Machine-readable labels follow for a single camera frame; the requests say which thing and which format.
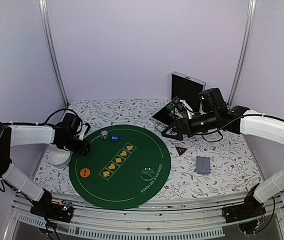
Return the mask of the blue peach chip stack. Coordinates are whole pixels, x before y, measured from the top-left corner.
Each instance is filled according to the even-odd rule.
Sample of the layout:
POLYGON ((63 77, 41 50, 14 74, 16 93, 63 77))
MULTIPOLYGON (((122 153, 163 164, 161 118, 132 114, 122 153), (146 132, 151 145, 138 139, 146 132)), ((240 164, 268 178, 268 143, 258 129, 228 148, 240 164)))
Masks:
POLYGON ((101 139, 106 140, 108 138, 108 131, 106 130, 101 131, 100 137, 101 139))

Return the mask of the orange big blind button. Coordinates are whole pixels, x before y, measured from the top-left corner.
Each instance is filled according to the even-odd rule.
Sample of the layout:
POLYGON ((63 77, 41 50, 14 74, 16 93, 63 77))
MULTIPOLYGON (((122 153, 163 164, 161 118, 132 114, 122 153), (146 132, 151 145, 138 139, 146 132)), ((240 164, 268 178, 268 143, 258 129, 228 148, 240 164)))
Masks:
POLYGON ((81 176, 82 178, 88 178, 90 175, 91 175, 91 171, 90 171, 90 169, 88 169, 88 168, 83 168, 83 169, 80 171, 80 176, 81 176))

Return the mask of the blue small blind button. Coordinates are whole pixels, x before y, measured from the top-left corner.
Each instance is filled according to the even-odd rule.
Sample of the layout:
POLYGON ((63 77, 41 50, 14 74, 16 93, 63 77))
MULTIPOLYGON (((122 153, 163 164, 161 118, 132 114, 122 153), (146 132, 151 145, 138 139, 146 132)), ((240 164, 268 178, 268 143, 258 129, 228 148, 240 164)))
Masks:
POLYGON ((118 142, 119 141, 119 139, 120 139, 120 137, 118 136, 118 135, 112 135, 111 137, 110 137, 110 140, 112 141, 112 142, 118 142))

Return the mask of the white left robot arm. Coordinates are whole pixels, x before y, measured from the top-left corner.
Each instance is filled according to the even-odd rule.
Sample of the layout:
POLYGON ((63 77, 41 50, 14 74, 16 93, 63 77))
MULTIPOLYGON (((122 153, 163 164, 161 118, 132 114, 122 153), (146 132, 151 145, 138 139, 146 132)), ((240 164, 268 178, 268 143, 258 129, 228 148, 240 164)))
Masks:
POLYGON ((56 206, 51 193, 36 184, 26 168, 19 169, 12 157, 31 162, 32 157, 48 145, 54 145, 63 153, 86 155, 90 144, 84 135, 90 125, 73 113, 66 113, 56 123, 0 122, 0 180, 15 191, 25 195, 45 216, 52 217, 56 206))

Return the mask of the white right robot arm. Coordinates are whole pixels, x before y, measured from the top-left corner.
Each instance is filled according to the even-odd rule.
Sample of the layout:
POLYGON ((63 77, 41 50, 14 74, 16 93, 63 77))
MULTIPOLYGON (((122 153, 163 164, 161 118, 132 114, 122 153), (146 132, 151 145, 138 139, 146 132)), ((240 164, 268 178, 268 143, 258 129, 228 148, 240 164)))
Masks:
MULTIPOLYGON (((284 145, 284 119, 239 105, 228 108, 218 88, 202 91, 198 97, 203 112, 174 120, 162 131, 162 136, 181 141, 183 136, 205 136, 225 130, 284 145)), ((251 218, 259 211, 260 205, 283 191, 284 169, 253 187, 241 205, 240 214, 244 218, 251 218)))

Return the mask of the triangular all in button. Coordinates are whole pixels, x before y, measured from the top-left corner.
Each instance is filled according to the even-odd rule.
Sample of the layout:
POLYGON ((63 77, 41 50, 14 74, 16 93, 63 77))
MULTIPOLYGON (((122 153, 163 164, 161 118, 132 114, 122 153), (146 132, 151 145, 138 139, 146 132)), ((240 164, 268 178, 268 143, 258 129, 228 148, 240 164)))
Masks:
POLYGON ((182 156, 188 150, 186 147, 181 147, 181 146, 175 146, 175 149, 179 156, 182 156))

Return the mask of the short green chip row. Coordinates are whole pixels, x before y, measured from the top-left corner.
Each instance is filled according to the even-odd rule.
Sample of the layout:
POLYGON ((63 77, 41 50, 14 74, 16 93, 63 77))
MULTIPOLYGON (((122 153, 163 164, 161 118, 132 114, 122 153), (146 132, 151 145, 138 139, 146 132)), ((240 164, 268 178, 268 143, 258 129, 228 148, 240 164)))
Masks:
POLYGON ((175 106, 172 103, 169 103, 168 105, 166 105, 166 110, 168 112, 173 112, 175 109, 175 106))

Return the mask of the white ceramic bowl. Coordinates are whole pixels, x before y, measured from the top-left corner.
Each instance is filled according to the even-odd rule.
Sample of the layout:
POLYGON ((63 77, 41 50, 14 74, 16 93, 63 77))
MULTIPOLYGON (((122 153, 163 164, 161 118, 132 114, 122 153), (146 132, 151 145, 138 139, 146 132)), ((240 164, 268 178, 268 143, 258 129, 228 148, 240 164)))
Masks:
POLYGON ((65 167, 71 160, 71 151, 53 147, 48 154, 48 161, 56 168, 65 167))

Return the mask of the aluminium poker chip case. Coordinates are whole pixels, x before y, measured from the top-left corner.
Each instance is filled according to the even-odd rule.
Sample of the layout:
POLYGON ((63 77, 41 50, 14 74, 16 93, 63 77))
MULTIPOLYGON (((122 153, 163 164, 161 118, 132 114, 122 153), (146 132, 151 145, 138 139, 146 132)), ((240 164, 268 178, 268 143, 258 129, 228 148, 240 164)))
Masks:
POLYGON ((151 118, 159 132, 174 120, 191 118, 201 111, 198 94, 204 91, 206 82, 183 73, 171 73, 171 101, 158 110, 151 118))

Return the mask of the green round poker mat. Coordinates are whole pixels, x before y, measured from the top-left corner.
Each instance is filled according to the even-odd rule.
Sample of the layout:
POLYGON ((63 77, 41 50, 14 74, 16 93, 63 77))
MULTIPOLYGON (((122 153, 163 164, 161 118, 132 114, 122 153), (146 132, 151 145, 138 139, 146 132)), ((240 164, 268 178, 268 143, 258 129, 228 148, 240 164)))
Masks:
POLYGON ((91 151, 73 154, 69 178, 75 191, 87 202, 108 210, 125 210, 140 206, 153 198, 166 184, 171 171, 171 156, 162 139, 138 126, 121 124, 104 128, 108 138, 101 139, 101 130, 86 137, 91 151), (118 142, 110 137, 118 135, 118 142), (88 168, 91 175, 82 178, 88 168), (140 177, 143 168, 151 168, 151 181, 140 177))

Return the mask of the clear dealer button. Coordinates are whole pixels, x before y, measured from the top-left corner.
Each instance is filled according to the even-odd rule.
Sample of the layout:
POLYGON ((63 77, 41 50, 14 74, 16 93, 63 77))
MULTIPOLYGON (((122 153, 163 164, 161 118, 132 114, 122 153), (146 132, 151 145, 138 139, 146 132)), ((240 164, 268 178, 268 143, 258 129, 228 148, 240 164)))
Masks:
POLYGON ((140 177, 144 181, 151 181, 155 176, 155 172, 151 168, 143 168, 140 172, 140 177))

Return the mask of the front aluminium rail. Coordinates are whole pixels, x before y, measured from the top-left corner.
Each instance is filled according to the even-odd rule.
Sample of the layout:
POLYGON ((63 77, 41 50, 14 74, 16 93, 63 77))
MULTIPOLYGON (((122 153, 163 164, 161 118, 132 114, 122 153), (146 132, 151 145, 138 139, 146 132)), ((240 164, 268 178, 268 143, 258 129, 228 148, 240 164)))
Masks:
POLYGON ((284 240, 284 205, 279 196, 265 204, 266 214, 227 222, 222 211, 243 202, 244 194, 209 198, 151 200, 136 208, 107 210, 75 195, 53 194, 72 202, 69 223, 56 229, 30 213, 30 203, 13 201, 6 240, 284 240))

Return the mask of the right aluminium frame post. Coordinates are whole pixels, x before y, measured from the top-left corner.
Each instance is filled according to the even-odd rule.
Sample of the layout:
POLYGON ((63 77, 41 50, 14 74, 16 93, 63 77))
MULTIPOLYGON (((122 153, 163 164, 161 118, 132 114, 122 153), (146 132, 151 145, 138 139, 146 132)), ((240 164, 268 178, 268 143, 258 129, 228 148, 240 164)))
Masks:
POLYGON ((248 1, 248 10, 247 10, 246 23, 245 23, 245 28, 244 28, 244 35, 243 35, 240 55, 239 55, 230 95, 228 98, 228 106, 230 107, 234 104, 237 90, 240 85, 241 75, 244 69, 245 59, 246 59, 247 51, 249 48, 250 37, 251 37, 253 25, 254 25, 256 3, 257 3, 256 0, 248 1))

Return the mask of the aluminium frame post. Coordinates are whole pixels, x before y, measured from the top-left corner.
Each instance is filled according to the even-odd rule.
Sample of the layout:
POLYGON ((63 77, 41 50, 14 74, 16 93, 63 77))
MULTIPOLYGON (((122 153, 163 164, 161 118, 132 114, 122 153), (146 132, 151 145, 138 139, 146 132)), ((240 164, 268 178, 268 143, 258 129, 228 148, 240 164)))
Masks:
POLYGON ((240 55, 239 55, 230 95, 228 98, 228 106, 230 107, 234 104, 237 90, 240 85, 241 75, 244 69, 245 59, 246 59, 247 51, 249 48, 250 37, 251 37, 253 25, 254 25, 256 3, 257 3, 256 0, 248 1, 248 10, 247 10, 246 23, 245 23, 245 28, 244 28, 244 35, 243 35, 240 55))
POLYGON ((69 100, 67 97, 66 89, 62 80, 62 76, 60 73, 58 60, 55 52, 54 42, 53 42, 53 36, 51 32, 50 22, 49 22, 49 14, 48 14, 48 8, 47 8, 47 1, 46 0, 39 0, 39 10, 41 15, 41 21, 43 25, 44 30, 44 36, 46 39, 46 44, 49 52, 50 61, 53 68, 53 73, 55 76, 56 84, 58 91, 60 93, 61 100, 65 106, 69 105, 69 100))

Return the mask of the left aluminium frame post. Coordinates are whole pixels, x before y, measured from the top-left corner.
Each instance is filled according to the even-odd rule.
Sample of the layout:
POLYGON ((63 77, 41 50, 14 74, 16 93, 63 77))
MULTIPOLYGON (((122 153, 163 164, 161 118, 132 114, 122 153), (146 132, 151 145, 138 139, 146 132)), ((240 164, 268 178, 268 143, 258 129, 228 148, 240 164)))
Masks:
POLYGON ((47 8, 47 1, 46 0, 39 0, 39 10, 41 15, 41 21, 43 25, 44 30, 44 36, 46 39, 46 44, 49 52, 50 61, 53 68, 53 73, 55 76, 56 84, 58 91, 60 93, 61 100, 65 106, 69 105, 69 100, 67 97, 66 89, 62 80, 62 76, 60 73, 58 60, 55 52, 54 42, 53 42, 53 36, 51 32, 50 22, 49 22, 49 14, 48 14, 48 8, 47 8))

